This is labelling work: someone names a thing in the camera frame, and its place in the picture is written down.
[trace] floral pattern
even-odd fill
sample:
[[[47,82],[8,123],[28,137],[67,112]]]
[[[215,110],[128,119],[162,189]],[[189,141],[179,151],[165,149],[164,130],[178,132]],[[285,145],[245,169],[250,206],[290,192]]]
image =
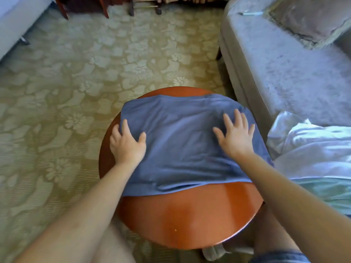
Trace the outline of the floral pattern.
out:
[[[224,94],[223,10],[168,4],[62,18],[49,8],[0,64],[0,262],[10,263],[97,181],[101,141],[126,101],[171,86]],[[125,229],[155,262],[161,249]]]

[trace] metal rack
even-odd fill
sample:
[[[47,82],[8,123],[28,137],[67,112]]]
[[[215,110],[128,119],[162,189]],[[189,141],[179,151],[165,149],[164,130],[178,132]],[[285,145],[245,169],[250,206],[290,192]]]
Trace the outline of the metal rack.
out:
[[[156,4],[135,7],[135,3],[142,3],[142,2],[156,2]],[[156,8],[156,14],[158,14],[158,15],[162,14],[161,3],[159,3],[157,0],[137,0],[137,1],[131,0],[131,7],[129,9],[129,15],[134,16],[134,9],[139,9],[139,8]]]

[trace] person's right arm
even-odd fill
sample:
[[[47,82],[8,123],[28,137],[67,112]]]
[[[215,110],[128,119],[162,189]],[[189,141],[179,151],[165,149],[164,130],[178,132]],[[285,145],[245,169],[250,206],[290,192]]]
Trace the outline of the person's right arm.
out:
[[[312,263],[351,262],[351,220],[287,179],[254,153],[254,126],[235,110],[224,115],[226,136],[214,128],[224,152],[255,184],[279,223]]]

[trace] orange tabletop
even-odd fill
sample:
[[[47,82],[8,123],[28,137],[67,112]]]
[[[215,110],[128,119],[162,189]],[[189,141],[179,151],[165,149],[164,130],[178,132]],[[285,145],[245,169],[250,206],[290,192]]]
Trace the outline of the orange tabletop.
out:
[[[140,98],[211,93],[199,88],[171,87]],[[100,178],[115,164],[110,151],[110,135],[119,121],[120,113],[103,138],[99,155]],[[209,184],[164,195],[123,197],[116,212],[130,230],[148,240],[172,248],[195,249],[215,245],[238,233],[252,220],[262,203],[262,197],[252,183],[236,182]]]

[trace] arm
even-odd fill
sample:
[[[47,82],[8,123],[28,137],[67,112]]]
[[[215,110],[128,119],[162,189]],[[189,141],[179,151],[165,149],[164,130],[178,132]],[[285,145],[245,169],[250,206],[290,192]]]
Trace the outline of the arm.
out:
[[[235,110],[224,115],[226,136],[214,128],[222,149],[257,187],[279,223],[311,262],[351,262],[351,220],[293,183],[253,152],[254,125]]]
[[[110,149],[116,165],[15,262],[89,262],[112,219],[129,177],[145,155],[145,141],[145,133],[140,135],[138,142],[134,140],[127,120],[123,122],[122,136],[116,125],[110,137]]]

